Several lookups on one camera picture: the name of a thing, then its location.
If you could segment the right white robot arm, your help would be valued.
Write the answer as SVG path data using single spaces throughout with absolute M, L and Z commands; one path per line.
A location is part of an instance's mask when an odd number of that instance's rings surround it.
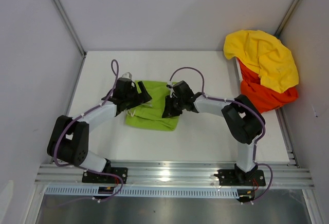
M 233 100 L 194 93 L 185 81 L 168 83 L 163 118 L 178 117 L 184 110 L 224 118 L 233 138 L 238 142 L 238 158 L 234 165 L 235 180 L 242 185 L 253 179 L 258 169 L 255 161 L 257 142 L 265 135 L 265 120 L 252 102 L 239 95 Z

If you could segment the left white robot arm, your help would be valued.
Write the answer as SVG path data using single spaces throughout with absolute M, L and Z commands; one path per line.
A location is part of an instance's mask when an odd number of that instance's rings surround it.
M 120 77 L 99 104 L 76 117 L 61 115 L 54 125 L 47 154 L 57 166 L 73 165 L 94 172 L 101 183 L 112 176 L 111 162 L 89 150 L 89 134 L 99 125 L 122 112 L 151 101 L 142 81 Z

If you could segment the lime green shorts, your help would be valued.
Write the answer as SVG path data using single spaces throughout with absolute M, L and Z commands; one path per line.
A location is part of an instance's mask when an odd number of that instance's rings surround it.
M 143 80 L 151 101 L 129 109 L 126 112 L 125 124 L 135 128 L 172 132 L 178 125 L 179 117 L 163 118 L 165 97 L 170 94 L 166 82 Z

